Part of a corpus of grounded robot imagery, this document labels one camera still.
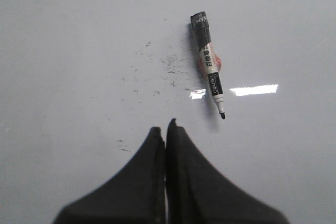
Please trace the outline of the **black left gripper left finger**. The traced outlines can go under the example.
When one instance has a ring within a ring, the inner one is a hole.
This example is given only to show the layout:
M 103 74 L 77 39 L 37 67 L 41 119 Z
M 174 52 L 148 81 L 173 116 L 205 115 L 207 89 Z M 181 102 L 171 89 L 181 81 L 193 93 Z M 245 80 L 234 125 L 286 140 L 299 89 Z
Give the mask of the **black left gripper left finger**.
M 68 204 L 54 223 L 165 223 L 165 146 L 152 127 L 123 169 Z

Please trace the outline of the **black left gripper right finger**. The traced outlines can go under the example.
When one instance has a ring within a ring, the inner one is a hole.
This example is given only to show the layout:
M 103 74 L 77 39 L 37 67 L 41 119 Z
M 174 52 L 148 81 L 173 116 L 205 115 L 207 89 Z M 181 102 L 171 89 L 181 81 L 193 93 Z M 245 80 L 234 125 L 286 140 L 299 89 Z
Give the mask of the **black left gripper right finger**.
M 223 176 L 172 119 L 166 138 L 169 223 L 288 223 Z

